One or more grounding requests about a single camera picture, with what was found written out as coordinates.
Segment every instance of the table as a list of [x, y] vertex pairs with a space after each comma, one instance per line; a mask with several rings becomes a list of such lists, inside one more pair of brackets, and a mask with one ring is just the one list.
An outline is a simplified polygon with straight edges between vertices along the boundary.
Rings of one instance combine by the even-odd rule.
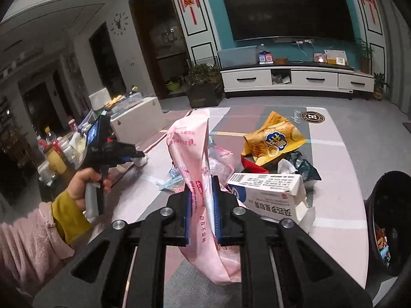
[[[364, 204], [356, 173], [345, 144], [328, 114], [323, 108], [290, 106], [242, 106], [234, 108], [210, 108], [210, 135], [218, 146], [238, 154], [243, 150], [245, 133], [252, 132], [263, 124], [271, 111], [289, 118], [307, 138], [300, 150], [318, 169], [322, 181], [314, 186], [313, 205], [316, 220], [311, 237], [330, 254], [362, 287], [365, 287], [368, 266], [368, 236]], [[308, 123], [301, 119], [303, 112], [317, 112], [324, 117], [321, 123]], [[169, 112], [169, 125], [173, 119], [187, 111]], [[149, 213], [166, 205], [169, 192], [159, 191], [171, 167], [171, 158], [166, 145], [167, 128], [147, 140], [142, 149], [148, 156], [143, 168], [130, 169], [113, 188], [104, 219], [96, 226], [93, 237], [112, 221], [123, 219], [128, 223], [143, 220]], [[234, 285], [219, 287], [191, 268], [176, 247], [168, 247], [166, 254], [165, 303], [187, 304], [190, 298], [176, 299], [174, 291], [184, 286], [200, 284], [209, 291], [208, 296], [218, 292], [226, 297]]]

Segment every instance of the potato chip bag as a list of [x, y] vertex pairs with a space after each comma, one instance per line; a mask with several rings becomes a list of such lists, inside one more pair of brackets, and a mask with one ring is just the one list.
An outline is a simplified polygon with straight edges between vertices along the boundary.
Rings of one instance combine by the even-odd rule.
[[[284, 118], [283, 116], [280, 116], [278, 113], [276, 113], [275, 111], [271, 111], [270, 115], [267, 117], [266, 121], [264, 122], [264, 124], [261, 126], [261, 128], [259, 130], [257, 130], [256, 132], [261, 131], [262, 129], [268, 127], [268, 126], [272, 126], [272, 125], [276, 125], [278, 123], [281, 123], [283, 121], [287, 121], [287, 118]], [[251, 154], [251, 149], [248, 146], [247, 140], [244, 142], [244, 151], [241, 153], [241, 155], [243, 156], [247, 156]]]
[[280, 155], [293, 151], [307, 140], [289, 120], [263, 127], [244, 136], [256, 165], [264, 166]]

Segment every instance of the ceiling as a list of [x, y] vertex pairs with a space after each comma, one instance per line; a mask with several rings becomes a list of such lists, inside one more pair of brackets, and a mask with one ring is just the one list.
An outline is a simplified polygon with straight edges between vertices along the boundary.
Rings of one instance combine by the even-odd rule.
[[69, 32], [79, 33], [103, 4], [67, 7], [46, 13], [35, 18], [27, 12], [20, 24], [0, 25], [0, 71], [21, 52], [44, 48], [51, 50], [53, 45], [65, 45]]
[[11, 73], [22, 52], [42, 52], [44, 59], [55, 56], [109, 1], [14, 0], [7, 14], [1, 6], [6, 16], [0, 23], [0, 74], [5, 69]]

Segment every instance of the green plant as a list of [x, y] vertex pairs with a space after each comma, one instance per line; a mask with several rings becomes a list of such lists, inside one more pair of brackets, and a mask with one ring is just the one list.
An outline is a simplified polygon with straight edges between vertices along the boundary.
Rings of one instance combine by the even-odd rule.
[[357, 54], [360, 58], [368, 58], [372, 60], [374, 57], [375, 50], [371, 47], [371, 44], [368, 44], [362, 39], [357, 39]]
[[195, 65], [190, 69], [189, 79], [191, 85], [200, 85], [204, 83], [211, 83], [210, 76], [216, 75], [216, 69], [209, 63], [201, 63]]
[[384, 92], [384, 86], [390, 88], [390, 85], [387, 82], [385, 82], [385, 74], [374, 73], [374, 90]]

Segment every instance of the teal wall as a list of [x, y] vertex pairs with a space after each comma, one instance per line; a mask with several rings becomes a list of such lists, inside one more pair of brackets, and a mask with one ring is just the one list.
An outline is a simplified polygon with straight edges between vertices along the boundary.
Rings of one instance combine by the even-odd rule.
[[[304, 60], [309, 61], [313, 57], [314, 49], [310, 44], [300, 45], [307, 56], [302, 53], [297, 45], [291, 43], [274, 43], [272, 39], [256, 39], [249, 41], [234, 42], [233, 34], [229, 18], [223, 0], [208, 0], [210, 3], [212, 16], [214, 18], [215, 26], [217, 28], [218, 37], [223, 49], [260, 45], [264, 44], [266, 50], [270, 51], [274, 57], [288, 58], [289, 60]], [[361, 38], [360, 26], [358, 23], [358, 16], [354, 5], [354, 0], [347, 0], [348, 9], [350, 11], [351, 20], [354, 28], [355, 38]], [[355, 47], [347, 42], [338, 40], [315, 40], [315, 53], [324, 53], [324, 50], [345, 50], [350, 66], [359, 68], [359, 62], [355, 56]]]

